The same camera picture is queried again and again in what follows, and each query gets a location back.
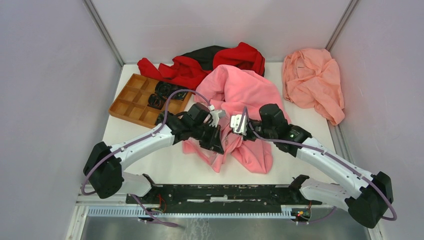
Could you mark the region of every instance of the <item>white table surface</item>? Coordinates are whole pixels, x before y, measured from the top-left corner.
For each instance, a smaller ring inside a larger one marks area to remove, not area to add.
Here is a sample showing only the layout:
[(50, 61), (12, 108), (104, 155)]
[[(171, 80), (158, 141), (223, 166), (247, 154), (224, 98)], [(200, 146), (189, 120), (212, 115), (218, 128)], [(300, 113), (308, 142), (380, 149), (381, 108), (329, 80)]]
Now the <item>white table surface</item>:
[[(281, 62), (266, 63), (265, 78), (277, 86), (282, 96), (281, 66)], [(136, 64), (123, 66), (115, 98), (134, 73), (140, 74)], [(193, 103), (192, 96), (185, 110), (187, 111)], [(306, 129), (328, 149), (334, 151), (326, 119), (316, 113), (313, 108), (302, 109), (286, 100), (283, 100), (283, 104), (293, 124)], [(107, 145), (117, 144), (149, 130), (147, 127), (109, 116), (103, 141)], [(196, 154), (184, 154), (182, 143), (179, 142), (145, 156), (125, 171), (132, 174), (148, 174), (157, 184), (290, 184), (292, 177), (300, 174), (308, 175), (321, 182), (334, 182), (317, 168), (279, 151), (273, 144), (272, 155), (274, 162), (268, 174), (251, 173), (232, 156), (227, 156), (220, 173), (216, 173)]]

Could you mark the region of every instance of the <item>white wall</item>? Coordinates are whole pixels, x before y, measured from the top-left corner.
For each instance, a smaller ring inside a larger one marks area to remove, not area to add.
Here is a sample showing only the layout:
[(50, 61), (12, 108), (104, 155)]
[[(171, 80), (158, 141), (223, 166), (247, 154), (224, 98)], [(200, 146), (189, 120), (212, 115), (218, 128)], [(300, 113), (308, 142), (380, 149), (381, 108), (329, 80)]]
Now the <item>white wall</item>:
[(81, 0), (0, 6), (0, 239), (63, 239), (120, 68)]
[(388, 240), (423, 239), (424, 2), (360, 1), (331, 54), (341, 71), (354, 161), (393, 184)]
[(246, 42), (267, 61), (324, 48), (349, 0), (93, 0), (126, 63)]

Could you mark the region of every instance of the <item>garment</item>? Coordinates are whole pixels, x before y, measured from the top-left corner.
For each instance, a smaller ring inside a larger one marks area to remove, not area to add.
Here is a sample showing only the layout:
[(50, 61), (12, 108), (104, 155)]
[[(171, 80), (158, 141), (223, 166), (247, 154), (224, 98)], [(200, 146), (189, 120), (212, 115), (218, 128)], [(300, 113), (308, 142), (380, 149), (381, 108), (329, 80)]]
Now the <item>garment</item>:
[[(277, 104), (290, 122), (277, 87), (254, 71), (219, 65), (200, 83), (196, 91), (205, 96), (216, 109), (225, 110), (226, 117), (219, 121), (224, 155), (201, 149), (199, 143), (192, 139), (182, 143), (183, 152), (198, 154), (217, 173), (228, 154), (252, 173), (268, 173), (273, 165), (271, 145), (261, 140), (243, 141), (240, 135), (232, 133), (229, 123), (230, 116), (241, 114), (244, 106), (247, 106), (251, 119), (260, 120), (259, 108), (270, 103)], [(197, 95), (194, 101), (204, 102)]]
[(282, 65), (283, 96), (315, 111), (333, 125), (345, 114), (339, 65), (325, 49), (306, 48), (287, 55)]
[(176, 56), (174, 64), (160, 64), (156, 69), (153, 64), (143, 58), (138, 61), (140, 74), (163, 82), (179, 85), (195, 90), (202, 80), (217, 66), (228, 64), (240, 69), (253, 70), (260, 75), (265, 73), (265, 58), (258, 50), (240, 42), (237, 47), (209, 46)]

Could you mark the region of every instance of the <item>metal frame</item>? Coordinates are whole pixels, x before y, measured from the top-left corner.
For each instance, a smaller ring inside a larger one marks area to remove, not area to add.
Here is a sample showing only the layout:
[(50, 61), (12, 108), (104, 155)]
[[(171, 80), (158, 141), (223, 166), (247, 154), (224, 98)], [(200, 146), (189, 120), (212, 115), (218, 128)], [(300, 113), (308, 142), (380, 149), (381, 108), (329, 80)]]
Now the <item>metal frame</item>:
[[(217, 219), (295, 219), (291, 215), (292, 208), (281, 207), (281, 212), (273, 213), (158, 213), (157, 217), (164, 218), (217, 218)], [(90, 206), (88, 217), (126, 217), (126, 218), (150, 218), (150, 216), (138, 205), (134, 206)]]
[(347, 5), (346, 10), (341, 16), (340, 21), (338, 22), (337, 26), (334, 29), (334, 32), (332, 33), (330, 39), (328, 40), (327, 45), (325, 46), (325, 49), (327, 49), (329, 52), (332, 50), (333, 46), (335, 45), (337, 39), (339, 38), (340, 33), (345, 27), (345, 24), (348, 21), (349, 17), (352, 15), (353, 11), (357, 7), (359, 1), (360, 0), (350, 0), (349, 4)]
[(355, 164), (355, 161), (353, 160), (352, 155), (349, 151), (348, 145), (345, 140), (346, 138), (343, 135), (342, 128), (340, 127), (340, 125), (333, 126), (330, 121), (328, 121), (327, 123), (335, 152), (340, 157)]
[(122, 58), (120, 52), (118, 51), (117, 46), (115, 45), (114, 41), (112, 40), (112, 37), (108, 32), (108, 29), (106, 28), (105, 24), (103, 23), (102, 19), (100, 18), (100, 15), (97, 12), (96, 7), (94, 6), (92, 0), (82, 0), (82, 2), (87, 7), (87, 10), (91, 15), (91, 18), (93, 19), (95, 25), (97, 26), (99, 32), (103, 36), (103, 38), (106, 41), (107, 45), (109, 46), (110, 50), (112, 51), (113, 57), (115, 58), (116, 62), (122, 68), (125, 65), (124, 59)]
[(88, 206), (75, 206), (73, 209), (72, 219), (66, 233), (66, 240), (81, 239), (88, 212)]

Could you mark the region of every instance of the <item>red cloth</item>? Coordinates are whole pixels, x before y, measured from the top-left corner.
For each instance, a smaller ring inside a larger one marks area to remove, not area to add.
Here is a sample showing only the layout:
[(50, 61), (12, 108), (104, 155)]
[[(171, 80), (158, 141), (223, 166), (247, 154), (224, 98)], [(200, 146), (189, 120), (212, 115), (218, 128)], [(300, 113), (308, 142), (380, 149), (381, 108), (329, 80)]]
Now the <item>red cloth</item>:
[[(186, 56), (176, 56), (172, 59), (173, 65), (163, 63), (156, 69), (147, 59), (138, 61), (140, 74), (179, 86), (195, 90), (211, 71), (203, 70), (196, 60)], [(256, 48), (240, 42), (237, 47), (227, 48), (217, 52), (213, 58), (213, 69), (219, 65), (232, 65), (242, 70), (252, 70), (259, 75), (264, 75), (265, 58)]]

